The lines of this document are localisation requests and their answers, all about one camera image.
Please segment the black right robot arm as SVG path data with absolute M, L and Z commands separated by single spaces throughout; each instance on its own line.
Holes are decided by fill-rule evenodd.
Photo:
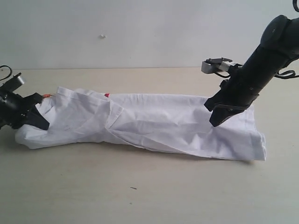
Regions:
M 299 20 L 279 15 L 266 27 L 258 47 L 243 65 L 227 58 L 204 60 L 203 73 L 228 73 L 223 76 L 220 90 L 204 103 L 212 113 L 210 123 L 219 126 L 247 110 L 269 81 L 285 78 L 279 71 L 298 58 Z

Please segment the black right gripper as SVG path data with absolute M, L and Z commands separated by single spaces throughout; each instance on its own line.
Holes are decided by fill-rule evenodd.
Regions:
M 213 127 L 223 124 L 231 117 L 243 113 L 258 96 L 257 85 L 239 79 L 223 80 L 220 90 L 204 103 L 204 106 L 212 111 L 209 122 Z

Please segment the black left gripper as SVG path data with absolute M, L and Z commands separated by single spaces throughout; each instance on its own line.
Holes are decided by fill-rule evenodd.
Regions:
M 22 97 L 9 91 L 0 91 L 0 127 L 10 126 L 19 129 L 23 125 L 48 130 L 50 123 L 41 115 L 36 104 L 42 103 L 43 97 L 34 93 Z

